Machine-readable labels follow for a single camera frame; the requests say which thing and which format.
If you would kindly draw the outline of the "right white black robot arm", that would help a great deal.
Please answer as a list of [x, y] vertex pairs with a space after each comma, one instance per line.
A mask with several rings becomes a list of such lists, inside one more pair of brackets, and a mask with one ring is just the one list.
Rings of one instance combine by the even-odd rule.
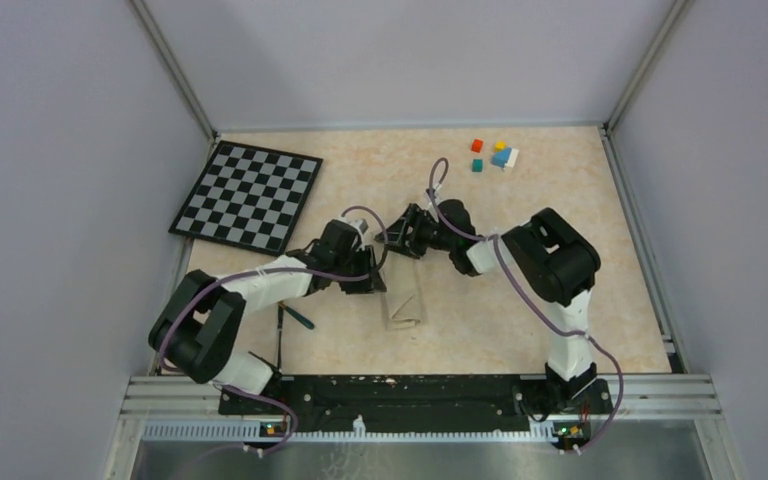
[[539, 314], [552, 331], [545, 364], [549, 404], [572, 412], [587, 397], [597, 369], [586, 337], [588, 308], [601, 259], [595, 247], [551, 207], [499, 236], [479, 237], [463, 202], [410, 204], [375, 237], [394, 253], [420, 259], [430, 249], [447, 253], [455, 269], [479, 276], [517, 267], [544, 303]]

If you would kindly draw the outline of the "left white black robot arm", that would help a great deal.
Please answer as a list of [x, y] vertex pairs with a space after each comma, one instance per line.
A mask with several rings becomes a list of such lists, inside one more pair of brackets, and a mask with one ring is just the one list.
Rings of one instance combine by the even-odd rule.
[[229, 385], [255, 412], [274, 410], [281, 397], [276, 366], [234, 350], [242, 320], [332, 284], [347, 295], [385, 291], [367, 229], [363, 219], [338, 217], [307, 247], [256, 269], [222, 278], [187, 273], [150, 330], [149, 346], [195, 383]]

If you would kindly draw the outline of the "beige cloth napkin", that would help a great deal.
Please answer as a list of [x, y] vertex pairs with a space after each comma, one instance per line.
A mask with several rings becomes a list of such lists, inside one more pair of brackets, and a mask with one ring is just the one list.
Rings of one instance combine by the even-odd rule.
[[427, 322], [416, 259], [389, 253], [382, 269], [386, 291], [381, 294], [387, 331], [416, 328]]

